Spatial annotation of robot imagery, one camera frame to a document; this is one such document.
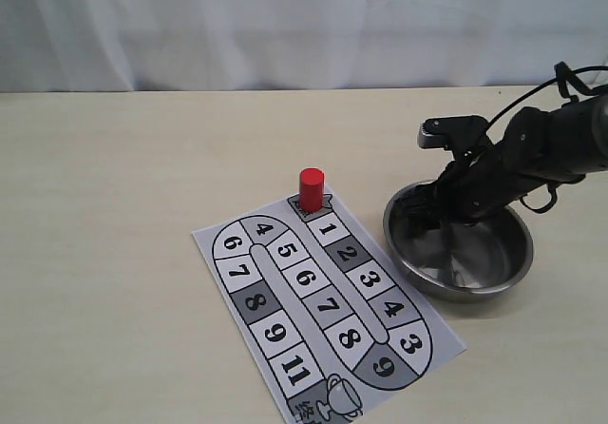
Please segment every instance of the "metal bowl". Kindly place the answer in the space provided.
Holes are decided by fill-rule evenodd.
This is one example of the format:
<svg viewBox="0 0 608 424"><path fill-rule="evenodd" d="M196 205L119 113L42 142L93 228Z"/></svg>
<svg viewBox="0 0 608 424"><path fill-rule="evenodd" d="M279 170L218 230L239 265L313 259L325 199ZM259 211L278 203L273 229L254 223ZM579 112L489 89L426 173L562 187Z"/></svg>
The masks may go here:
<svg viewBox="0 0 608 424"><path fill-rule="evenodd" d="M397 192L384 213L389 253L409 282L439 299L472 302L495 297L525 277L532 264L532 237L510 207L474 226L443 223L420 238L406 236L394 202L418 183Z"/></svg>

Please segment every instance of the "red cylinder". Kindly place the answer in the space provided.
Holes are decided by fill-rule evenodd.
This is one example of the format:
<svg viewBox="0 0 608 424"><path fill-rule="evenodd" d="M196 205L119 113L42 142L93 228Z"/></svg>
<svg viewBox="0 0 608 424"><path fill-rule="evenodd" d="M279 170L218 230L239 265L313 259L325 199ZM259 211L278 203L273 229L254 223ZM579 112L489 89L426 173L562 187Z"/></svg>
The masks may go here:
<svg viewBox="0 0 608 424"><path fill-rule="evenodd" d="M309 167L300 172L300 208L316 212L323 206L325 175L321 169Z"/></svg>

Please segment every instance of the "trophy icon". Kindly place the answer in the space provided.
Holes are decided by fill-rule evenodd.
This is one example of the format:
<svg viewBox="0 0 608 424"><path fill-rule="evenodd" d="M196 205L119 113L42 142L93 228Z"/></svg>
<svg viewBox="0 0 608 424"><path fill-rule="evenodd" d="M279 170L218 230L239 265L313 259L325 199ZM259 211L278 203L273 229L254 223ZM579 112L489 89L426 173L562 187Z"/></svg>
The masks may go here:
<svg viewBox="0 0 608 424"><path fill-rule="evenodd" d="M327 403L320 400L316 402L316 409L326 421L330 420L330 413L334 412L353 422L363 415L362 407L359 394L347 379L338 374L331 374L327 378Z"/></svg>

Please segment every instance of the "robotic arm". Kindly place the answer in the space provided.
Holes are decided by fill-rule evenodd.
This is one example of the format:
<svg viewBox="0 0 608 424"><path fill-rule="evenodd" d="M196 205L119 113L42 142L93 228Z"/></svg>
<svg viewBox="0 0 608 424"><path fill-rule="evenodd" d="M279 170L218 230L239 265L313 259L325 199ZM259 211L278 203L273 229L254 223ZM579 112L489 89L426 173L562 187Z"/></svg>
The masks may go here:
<svg viewBox="0 0 608 424"><path fill-rule="evenodd" d="M432 118L420 128L418 145L452 152L450 162L432 183L417 185L396 202L408 218L408 234L417 237L441 222L475 224L520 200L545 213L557 202L557 188L584 180L586 174L608 170L608 86L587 87L576 74L608 67L575 71L565 63L555 66L556 78L528 92L491 122L480 116ZM511 107L557 82L569 101L547 112L522 108L508 124L503 138L493 144L487 130ZM567 83L580 94L570 95ZM529 207L523 198L547 186L550 202Z"/></svg>

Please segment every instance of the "black cable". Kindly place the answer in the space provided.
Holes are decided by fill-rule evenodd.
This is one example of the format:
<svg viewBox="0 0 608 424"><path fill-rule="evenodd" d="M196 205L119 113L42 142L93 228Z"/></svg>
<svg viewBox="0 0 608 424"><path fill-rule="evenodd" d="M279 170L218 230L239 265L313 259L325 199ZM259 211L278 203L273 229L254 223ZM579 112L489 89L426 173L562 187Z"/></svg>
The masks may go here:
<svg viewBox="0 0 608 424"><path fill-rule="evenodd" d="M582 74L584 72L600 72L600 71L604 71L604 70L608 70L608 66L587 66L587 67L580 67L578 69L572 70L571 73L576 75L576 74ZM557 81L558 81L557 77L554 77L551 80L547 80L543 84L540 84L537 87L532 88L530 91L528 91L524 95L520 96L518 99L516 99L511 104L509 104L507 107L505 107L503 110L501 110L492 120L490 120L490 122L487 124L487 126L484 128L484 130L480 133L479 137L475 140L474 144L477 144L483 138L483 136L487 133L487 131L494 124L496 124L496 122L498 122L501 119L501 117L504 116L504 114L506 112L508 112L510 109L512 109L517 104L522 103L523 101L525 101L526 99L528 99L530 96L533 96L536 93L538 93L539 91L541 91L541 90L543 90L543 89L545 89L545 88L547 88L547 87L555 84Z"/></svg>

